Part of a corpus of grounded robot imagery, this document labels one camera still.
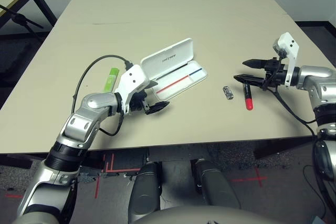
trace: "black table leg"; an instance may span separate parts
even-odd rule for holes
[[[38,8],[43,12],[44,16],[46,16],[47,20],[51,23],[52,26],[55,26],[57,18],[50,10],[49,6],[44,0],[34,0]]]

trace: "silver robot arm segment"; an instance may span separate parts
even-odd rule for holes
[[[141,67],[134,65],[122,75],[116,93],[93,93],[83,98],[80,108],[65,122],[30,182],[15,223],[25,223],[33,214],[36,223],[44,223],[46,214],[59,223],[69,222],[76,201],[79,167],[100,123],[117,112],[128,114],[133,94],[143,90],[149,82]]]

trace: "black cable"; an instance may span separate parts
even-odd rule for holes
[[[311,123],[313,121],[310,121],[310,122],[306,122],[305,120],[302,120],[300,117],[298,117],[294,112],[293,110],[288,106],[288,104],[282,99],[281,95],[279,94],[278,92],[278,89],[276,88],[275,91],[272,91],[270,90],[269,88],[267,88],[267,90],[269,92],[271,92],[277,99],[278,101],[281,103],[281,105],[292,115],[294,116],[300,123],[302,123],[305,127],[307,127],[310,131],[310,133],[312,134],[313,136],[313,140],[315,138],[315,133],[314,131],[311,129],[311,127],[308,125],[308,123]]]
[[[95,61],[93,61],[87,68],[86,70],[84,71],[84,73],[82,74],[82,76],[80,77],[79,81],[78,81],[78,84],[76,86],[76,90],[75,90],[75,93],[74,95],[72,96],[73,98],[73,101],[72,101],[72,107],[71,107],[71,113],[74,113],[75,111],[75,106],[76,106],[76,101],[77,101],[77,96],[78,96],[78,92],[79,92],[79,88],[80,88],[80,85],[82,84],[83,82],[83,79],[85,77],[85,75],[88,73],[88,71],[92,68],[92,66],[94,64],[96,64],[98,61],[102,60],[102,59],[105,59],[105,58],[117,58],[117,59],[121,59],[125,62],[125,66],[126,66],[126,70],[130,69],[133,64],[126,60],[125,58],[121,57],[121,56],[118,56],[118,55],[104,55],[104,56],[101,56],[99,57],[98,59],[96,59]],[[120,130],[120,127],[121,127],[121,124],[123,122],[123,119],[124,119],[124,113],[123,111],[121,110],[120,112],[120,117],[119,117],[119,124],[118,124],[118,127],[117,127],[117,130],[114,132],[114,133],[109,133],[107,132],[106,130],[102,129],[102,128],[99,128],[99,130],[103,133],[105,133],[106,135],[109,135],[109,136],[114,136],[116,135],[119,130]]]
[[[330,181],[328,181],[328,184],[329,184],[331,190],[334,192],[334,194],[336,194],[336,190],[335,190],[334,187],[331,185]]]
[[[282,99],[281,95],[279,94],[278,92],[278,87],[276,87],[276,90],[275,91],[272,91],[270,90],[269,88],[267,88],[268,91],[270,91],[276,98],[277,100],[282,104],[282,106],[291,114],[293,115],[300,123],[302,123],[305,127],[307,127],[307,129],[309,129],[311,135],[312,135],[312,141],[313,141],[313,146],[316,145],[317,141],[318,141],[318,138],[315,137],[315,133],[314,131],[311,129],[311,127],[308,125],[308,123],[312,123],[313,121],[315,120],[312,120],[310,122],[306,122],[305,120],[302,120],[300,117],[298,117],[292,110],[291,108],[288,106],[288,104]],[[323,199],[321,198],[321,196],[317,193],[317,191],[313,188],[313,186],[309,183],[309,181],[307,180],[306,178],[306,175],[304,173],[306,167],[308,166],[311,166],[313,167],[312,165],[306,165],[303,167],[303,170],[302,170],[302,173],[303,173],[303,176],[305,177],[305,180],[306,182],[308,183],[308,185],[310,186],[310,188],[316,193],[316,195],[319,197],[319,199],[321,200],[322,204],[323,204],[323,214],[322,216],[320,217],[321,219],[323,219],[326,215],[326,212],[327,212],[327,208],[325,206],[325,202],[323,201]],[[314,174],[315,174],[315,177],[317,178],[317,173],[316,173],[316,170],[314,168]]]
[[[322,214],[322,216],[321,216],[320,218],[323,219],[323,218],[326,216],[327,208],[326,208],[326,206],[325,206],[325,203],[324,203],[322,197],[321,197],[321,196],[318,194],[318,192],[314,189],[314,187],[312,186],[312,184],[308,181],[308,179],[307,179],[307,177],[306,177],[306,174],[304,173],[307,167],[313,167],[313,166],[312,166],[312,165],[305,165],[305,166],[303,167],[303,169],[302,169],[302,173],[303,173],[303,176],[304,176],[304,178],[305,178],[307,184],[310,186],[310,188],[315,192],[315,194],[319,197],[319,199],[320,199],[321,202],[322,202],[322,205],[323,205],[323,214]]]
[[[118,127],[117,127],[117,129],[116,129],[116,131],[115,131],[114,133],[107,132],[106,130],[104,130],[104,129],[102,129],[102,128],[99,128],[99,130],[100,130],[101,132],[105,133],[105,134],[108,135],[108,136],[115,136],[115,135],[119,132],[120,127],[121,127],[123,121],[124,121],[124,111],[121,110],[121,111],[120,111],[120,116],[119,116]]]
[[[262,85],[262,90],[265,91],[265,90],[267,89],[269,83],[274,79],[275,75],[276,75],[276,74],[278,73],[278,71],[280,70],[280,67],[281,67],[281,61],[282,61],[282,58],[280,57],[280,58],[279,58],[279,65],[278,65],[278,67],[277,67],[277,70],[271,75],[270,78],[268,78],[268,79],[265,81],[265,83]]]

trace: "black joint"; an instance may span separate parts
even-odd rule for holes
[[[118,106],[117,106],[117,112],[120,113],[121,112],[121,95],[119,93],[114,93],[116,99],[117,99],[117,103],[118,103]]]
[[[336,103],[318,106],[314,109],[317,125],[336,122]]]
[[[75,172],[84,160],[86,151],[56,142],[45,160],[45,165],[63,172]]]

